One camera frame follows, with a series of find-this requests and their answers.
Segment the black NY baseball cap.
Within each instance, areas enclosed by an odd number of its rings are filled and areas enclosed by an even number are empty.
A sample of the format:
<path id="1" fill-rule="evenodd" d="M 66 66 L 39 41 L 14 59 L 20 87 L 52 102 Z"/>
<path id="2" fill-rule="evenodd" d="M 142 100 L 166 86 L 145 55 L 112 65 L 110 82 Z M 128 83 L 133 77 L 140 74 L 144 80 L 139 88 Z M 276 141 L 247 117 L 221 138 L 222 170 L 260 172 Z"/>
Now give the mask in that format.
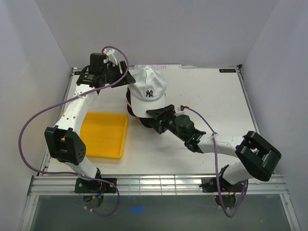
<path id="1" fill-rule="evenodd" d="M 159 109 L 164 105 L 165 97 L 162 96 L 163 90 L 155 89 L 150 86 L 128 86 L 126 98 L 130 97 L 133 113 L 139 118 L 138 120 L 147 128 L 152 117 L 147 115 L 147 110 Z"/>

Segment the white NY baseball cap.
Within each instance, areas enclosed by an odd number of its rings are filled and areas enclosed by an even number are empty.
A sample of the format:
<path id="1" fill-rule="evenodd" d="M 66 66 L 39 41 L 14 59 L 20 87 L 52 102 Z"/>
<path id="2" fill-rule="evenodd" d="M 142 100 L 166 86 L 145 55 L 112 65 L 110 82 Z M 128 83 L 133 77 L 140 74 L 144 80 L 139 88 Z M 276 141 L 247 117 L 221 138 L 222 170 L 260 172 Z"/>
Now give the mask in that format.
<path id="1" fill-rule="evenodd" d="M 147 110 L 165 107 L 165 92 L 167 83 L 165 77 L 158 70 L 147 65 L 133 75 L 135 83 L 128 86 L 130 91 L 130 105 L 135 116 L 149 118 Z"/>

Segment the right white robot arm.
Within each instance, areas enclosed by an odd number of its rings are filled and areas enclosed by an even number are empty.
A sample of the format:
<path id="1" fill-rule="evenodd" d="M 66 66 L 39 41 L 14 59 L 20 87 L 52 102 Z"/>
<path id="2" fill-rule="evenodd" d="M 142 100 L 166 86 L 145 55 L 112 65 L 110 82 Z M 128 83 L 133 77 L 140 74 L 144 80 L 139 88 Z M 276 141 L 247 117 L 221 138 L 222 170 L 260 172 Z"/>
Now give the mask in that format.
<path id="1" fill-rule="evenodd" d="M 217 153 L 237 157 L 238 163 L 227 164 L 217 177 L 202 180 L 204 192 L 227 192 L 234 187 L 242 186 L 245 180 L 255 178 L 269 181 L 282 155 L 255 131 L 248 131 L 239 137 L 224 137 L 217 133 L 208 135 L 195 128 L 190 117 L 184 114 L 185 106 L 180 112 L 174 105 L 147 110 L 152 118 L 151 127 L 162 134 L 167 130 L 184 142 L 185 147 L 194 153 Z"/>

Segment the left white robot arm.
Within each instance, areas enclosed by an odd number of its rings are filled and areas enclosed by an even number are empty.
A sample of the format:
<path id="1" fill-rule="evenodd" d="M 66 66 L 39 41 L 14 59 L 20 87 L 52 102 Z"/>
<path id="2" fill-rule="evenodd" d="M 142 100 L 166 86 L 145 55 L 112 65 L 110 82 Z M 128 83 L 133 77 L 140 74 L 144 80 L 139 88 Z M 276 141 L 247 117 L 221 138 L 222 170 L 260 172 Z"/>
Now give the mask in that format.
<path id="1" fill-rule="evenodd" d="M 118 61 L 116 48 L 104 48 L 90 55 L 90 64 L 82 69 L 76 81 L 74 95 L 60 120 L 47 127 L 44 135 L 51 158 L 69 166 L 75 175 L 85 180 L 91 192 L 102 187 L 99 170 L 86 157 L 86 145 L 80 137 L 82 123 L 100 90 L 135 83 L 128 71 L 127 59 Z"/>

